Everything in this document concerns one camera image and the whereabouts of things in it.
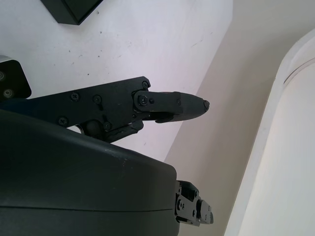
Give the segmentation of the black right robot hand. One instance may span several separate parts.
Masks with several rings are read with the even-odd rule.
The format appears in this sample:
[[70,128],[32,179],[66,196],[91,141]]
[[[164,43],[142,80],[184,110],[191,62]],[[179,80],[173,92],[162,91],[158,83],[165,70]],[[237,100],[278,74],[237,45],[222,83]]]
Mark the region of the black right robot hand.
[[150,92],[137,77],[31,98],[26,78],[0,81],[3,236],[176,236],[214,221],[211,207],[166,163],[114,145],[145,121],[205,114],[208,101]]

